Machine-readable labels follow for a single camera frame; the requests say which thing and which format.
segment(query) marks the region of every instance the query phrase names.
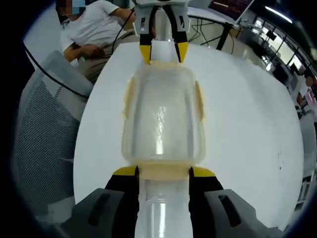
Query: person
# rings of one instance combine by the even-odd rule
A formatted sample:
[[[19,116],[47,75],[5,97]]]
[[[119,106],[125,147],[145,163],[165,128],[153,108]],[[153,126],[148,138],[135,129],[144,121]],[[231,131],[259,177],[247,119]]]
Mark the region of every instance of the person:
[[[297,96],[297,103],[301,106],[304,101],[304,96],[308,92],[309,87],[312,87],[314,84],[312,77],[305,78],[304,76],[301,76],[300,78],[300,89]]]
[[[312,78],[312,80],[313,80],[313,84],[312,84],[311,88],[312,88],[313,95],[314,95],[315,99],[317,100],[317,78],[316,77]]]
[[[67,16],[69,24],[62,30],[61,45],[65,58],[79,61],[79,69],[91,82],[95,82],[112,54],[112,45],[121,30],[119,20],[125,22],[131,14],[130,9],[120,8],[106,0],[95,1],[88,6],[75,7],[73,0],[57,0],[56,9]],[[128,23],[135,21],[133,13]],[[122,29],[114,49],[121,43],[137,42],[133,30]]]

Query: white wall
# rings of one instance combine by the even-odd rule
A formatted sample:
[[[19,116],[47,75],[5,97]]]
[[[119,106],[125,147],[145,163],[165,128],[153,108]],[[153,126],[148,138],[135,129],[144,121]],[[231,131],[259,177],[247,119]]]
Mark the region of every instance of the white wall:
[[[33,23],[23,40],[38,63],[41,63],[52,51],[62,51],[60,31],[61,26],[53,3]]]

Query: black cable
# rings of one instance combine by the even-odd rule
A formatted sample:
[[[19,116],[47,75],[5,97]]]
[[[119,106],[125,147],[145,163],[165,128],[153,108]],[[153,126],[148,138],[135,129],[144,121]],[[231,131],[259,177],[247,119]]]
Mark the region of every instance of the black cable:
[[[114,40],[114,42],[113,42],[113,44],[112,44],[111,55],[112,55],[112,54],[113,54],[113,52],[114,52],[115,42],[117,41],[118,36],[120,35],[120,32],[121,32],[121,31],[122,31],[122,29],[125,27],[125,25],[128,23],[128,21],[129,21],[129,19],[130,19],[130,17],[132,16],[132,14],[133,14],[133,13],[134,13],[134,8],[133,8],[133,9],[131,9],[131,13],[130,13],[130,15],[129,15],[129,16],[128,16],[128,18],[125,20],[125,22],[124,22],[124,24],[122,25],[122,27],[121,27],[120,31],[118,32],[117,36],[115,37],[115,40]]]
[[[29,55],[29,57],[31,58],[31,60],[35,63],[35,65],[43,72],[43,74],[45,74],[48,78],[50,78],[52,81],[54,81],[55,83],[59,84],[60,86],[64,87],[65,89],[69,90],[70,92],[72,92],[73,94],[76,94],[80,97],[83,98],[89,98],[88,96],[85,95],[81,95],[80,93],[77,93],[76,91],[72,90],[71,88],[67,87],[65,84],[62,84],[61,82],[57,81],[55,78],[53,78],[52,76],[50,76],[41,66],[40,64],[35,60],[35,58],[33,57],[33,55],[30,53],[30,51],[28,50],[28,48],[26,48],[25,44],[23,44],[24,49],[26,51],[26,53]]]
[[[231,36],[231,40],[232,40],[232,51],[231,51],[231,55],[232,55],[234,51],[234,40],[233,40],[231,32],[229,32],[229,35]]]
[[[196,31],[196,33],[193,35],[193,37],[188,42],[191,42],[191,41],[193,41],[201,36],[201,34],[198,31],[198,26],[199,26],[199,19],[197,19],[197,25],[192,25],[192,28],[194,29],[194,31]]]
[[[204,32],[203,32],[203,21],[202,21],[202,23],[200,24],[200,32],[202,33],[205,42],[208,44],[207,39],[206,39],[206,37],[205,37],[205,34],[204,34]]]
[[[214,41],[214,40],[219,39],[220,37],[221,37],[221,36],[218,36],[218,37],[213,38],[213,39],[211,39],[211,40],[209,40],[209,41],[206,41],[206,42],[204,42],[204,43],[201,43],[200,45],[203,46],[203,45],[205,45],[205,44],[207,44],[207,43],[210,43],[211,41]]]
[[[212,25],[212,24],[214,24],[214,22],[204,23],[204,24],[195,24],[195,25],[192,25],[192,26],[200,26],[200,25],[206,26],[206,25]]]

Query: ceiling light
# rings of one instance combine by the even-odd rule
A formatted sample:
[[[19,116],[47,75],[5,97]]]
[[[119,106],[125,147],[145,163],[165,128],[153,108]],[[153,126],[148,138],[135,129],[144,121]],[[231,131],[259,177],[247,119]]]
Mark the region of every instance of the ceiling light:
[[[289,19],[287,16],[284,16],[282,13],[268,7],[268,6],[265,6],[265,8],[273,13],[275,13],[276,15],[282,17],[283,19],[287,20],[289,23],[293,23],[291,19]]]
[[[222,4],[222,3],[216,2],[216,1],[214,1],[213,3],[214,3],[214,4],[217,4],[217,5],[220,5],[220,6],[229,7],[228,5],[225,5],[225,4]]]

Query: computer monitor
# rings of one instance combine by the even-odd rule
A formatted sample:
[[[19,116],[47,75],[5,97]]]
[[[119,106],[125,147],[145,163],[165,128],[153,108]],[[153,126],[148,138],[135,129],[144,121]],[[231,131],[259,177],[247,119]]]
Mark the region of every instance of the computer monitor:
[[[213,0],[209,9],[237,24],[254,0]]]
[[[275,70],[273,71],[273,76],[280,81],[283,85],[287,83],[288,74],[285,72],[285,69],[282,67],[280,63],[275,66]]]
[[[273,33],[273,31],[268,31],[266,35],[273,41],[276,38],[276,35]]]
[[[300,73],[299,73],[299,71],[298,71],[298,69],[297,69],[297,67],[296,67],[295,64],[292,64],[292,65],[290,66],[290,69],[291,69],[291,73],[292,73],[292,74],[293,74],[293,73],[296,73],[297,75],[300,75]]]

